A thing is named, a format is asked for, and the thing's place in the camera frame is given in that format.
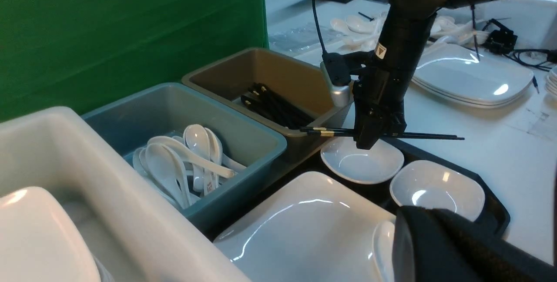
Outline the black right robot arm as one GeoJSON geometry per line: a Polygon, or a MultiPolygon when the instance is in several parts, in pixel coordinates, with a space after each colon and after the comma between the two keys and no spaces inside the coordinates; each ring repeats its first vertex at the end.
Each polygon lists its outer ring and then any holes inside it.
{"type": "Polygon", "coordinates": [[[376,48],[351,58],[359,78],[353,87],[356,117],[353,135],[359,149],[370,149],[385,135],[401,135],[404,96],[428,41],[437,11],[496,0],[389,0],[376,48]]]}

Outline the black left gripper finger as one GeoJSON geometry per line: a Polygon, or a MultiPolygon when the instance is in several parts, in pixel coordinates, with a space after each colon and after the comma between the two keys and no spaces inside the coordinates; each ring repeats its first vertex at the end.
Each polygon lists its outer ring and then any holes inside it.
{"type": "Polygon", "coordinates": [[[448,209],[396,212],[396,282],[554,282],[556,267],[448,209]]]}

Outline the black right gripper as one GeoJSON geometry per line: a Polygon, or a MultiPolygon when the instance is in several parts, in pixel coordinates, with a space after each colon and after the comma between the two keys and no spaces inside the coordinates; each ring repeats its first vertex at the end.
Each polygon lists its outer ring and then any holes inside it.
{"type": "Polygon", "coordinates": [[[404,95],[407,69],[388,58],[367,52],[359,79],[354,83],[356,108],[354,141],[358,149],[371,149],[381,137],[405,132],[404,95]]]}

